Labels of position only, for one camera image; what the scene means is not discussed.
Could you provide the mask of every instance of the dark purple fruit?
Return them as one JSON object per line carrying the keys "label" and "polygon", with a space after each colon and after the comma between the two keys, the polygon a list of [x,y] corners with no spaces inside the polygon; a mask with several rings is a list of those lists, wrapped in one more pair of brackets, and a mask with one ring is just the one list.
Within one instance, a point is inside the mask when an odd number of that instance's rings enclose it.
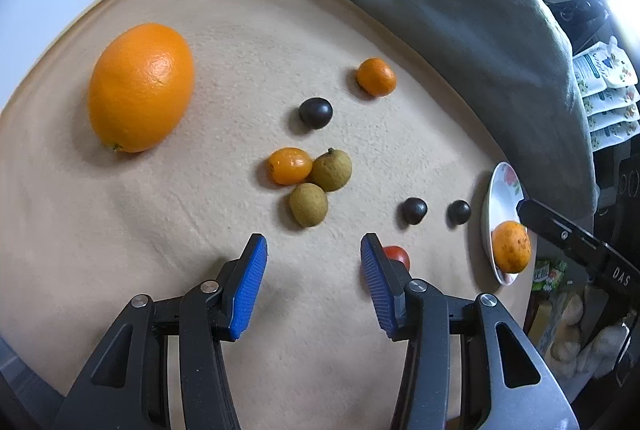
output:
{"label": "dark purple fruit", "polygon": [[402,203],[402,217],[410,225],[418,224],[427,214],[427,203],[419,197],[409,197]]}
{"label": "dark purple fruit", "polygon": [[302,102],[298,111],[302,121],[312,129],[322,129],[334,116],[334,108],[324,98],[309,98]]}
{"label": "dark purple fruit", "polygon": [[447,214],[452,223],[455,225],[463,225],[471,219],[471,206],[469,206],[469,203],[466,201],[458,199],[449,205]]}

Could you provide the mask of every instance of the gray cloth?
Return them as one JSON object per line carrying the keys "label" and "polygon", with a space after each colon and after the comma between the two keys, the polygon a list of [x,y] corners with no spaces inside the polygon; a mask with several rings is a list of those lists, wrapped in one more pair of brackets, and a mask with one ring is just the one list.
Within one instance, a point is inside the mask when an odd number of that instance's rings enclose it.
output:
{"label": "gray cloth", "polygon": [[572,219],[593,215],[593,158],[571,46],[541,0],[352,1],[458,91],[532,197]]}

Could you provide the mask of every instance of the plastic package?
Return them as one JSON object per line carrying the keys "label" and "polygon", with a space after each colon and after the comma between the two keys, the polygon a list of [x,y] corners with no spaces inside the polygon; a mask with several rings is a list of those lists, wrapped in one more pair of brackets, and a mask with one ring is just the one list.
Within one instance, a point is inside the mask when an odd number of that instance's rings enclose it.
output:
{"label": "plastic package", "polygon": [[591,116],[603,111],[620,109],[634,104],[640,100],[640,94],[636,86],[620,87],[618,89],[605,89],[595,95],[582,99],[584,110],[587,116]]}
{"label": "plastic package", "polygon": [[636,85],[638,76],[618,39],[609,43],[597,42],[574,56],[575,80],[583,97],[604,91],[607,87],[620,88]]}
{"label": "plastic package", "polygon": [[542,288],[546,283],[546,277],[549,276],[550,268],[551,263],[549,261],[536,261],[533,268],[533,280],[531,283],[532,291],[542,291]]}
{"label": "plastic package", "polygon": [[602,329],[578,354],[577,372],[592,374],[594,378],[609,374],[616,365],[616,359],[628,333],[629,329],[624,323]]}
{"label": "plastic package", "polygon": [[638,113],[638,107],[636,104],[619,107],[618,109],[612,109],[610,111],[603,111],[587,118],[587,121],[589,122],[589,131],[591,133],[593,133],[593,131],[609,127],[614,123],[620,123],[620,121],[636,120],[640,120],[640,113]]}
{"label": "plastic package", "polygon": [[559,362],[575,360],[580,353],[580,330],[572,326],[559,328],[550,352],[551,356]]}
{"label": "plastic package", "polygon": [[617,145],[640,133],[640,125],[637,121],[620,121],[609,127],[593,131],[591,134],[591,151],[605,149]]}
{"label": "plastic package", "polygon": [[573,360],[570,360],[569,362],[560,362],[549,353],[548,356],[545,356],[545,363],[556,378],[560,378],[561,380],[568,380],[569,378],[573,378],[575,376],[577,367],[577,360],[575,358]]}
{"label": "plastic package", "polygon": [[545,285],[542,286],[542,291],[546,291],[547,293],[551,293],[558,289],[560,282],[562,282],[562,277],[564,277],[564,272],[566,270],[566,262],[565,261],[557,261],[551,266],[549,269],[549,276],[546,277]]}
{"label": "plastic package", "polygon": [[584,313],[584,304],[580,295],[573,295],[562,311],[562,321],[571,326],[576,325]]}

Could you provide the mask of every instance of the orange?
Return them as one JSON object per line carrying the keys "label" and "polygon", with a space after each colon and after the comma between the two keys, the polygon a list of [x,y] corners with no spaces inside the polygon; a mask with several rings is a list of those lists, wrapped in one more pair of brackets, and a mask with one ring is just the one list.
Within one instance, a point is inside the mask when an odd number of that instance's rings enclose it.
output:
{"label": "orange", "polygon": [[531,258],[527,229],[516,221],[505,221],[491,234],[495,265],[505,273],[519,273]]}
{"label": "orange", "polygon": [[162,24],[140,24],[102,52],[89,82],[91,126],[110,149],[141,152],[175,129],[193,91],[189,45]]}
{"label": "orange", "polygon": [[313,167],[311,157],[302,149],[286,147],[269,156],[271,179],[280,185],[295,185],[305,180]]}
{"label": "orange", "polygon": [[386,96],[396,88],[396,74],[379,58],[369,58],[360,64],[356,80],[372,96]]}

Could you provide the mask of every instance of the floral plate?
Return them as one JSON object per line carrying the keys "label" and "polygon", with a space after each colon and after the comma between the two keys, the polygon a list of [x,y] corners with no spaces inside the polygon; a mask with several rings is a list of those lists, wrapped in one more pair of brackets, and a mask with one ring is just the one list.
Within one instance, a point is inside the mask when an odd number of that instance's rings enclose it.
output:
{"label": "floral plate", "polygon": [[511,165],[506,162],[498,163],[491,176],[489,190],[484,198],[480,226],[482,244],[495,278],[502,285],[511,285],[518,277],[517,273],[504,273],[494,261],[494,251],[491,245],[491,233],[495,227],[505,221],[520,222],[516,211],[518,202],[524,199],[518,176]]}

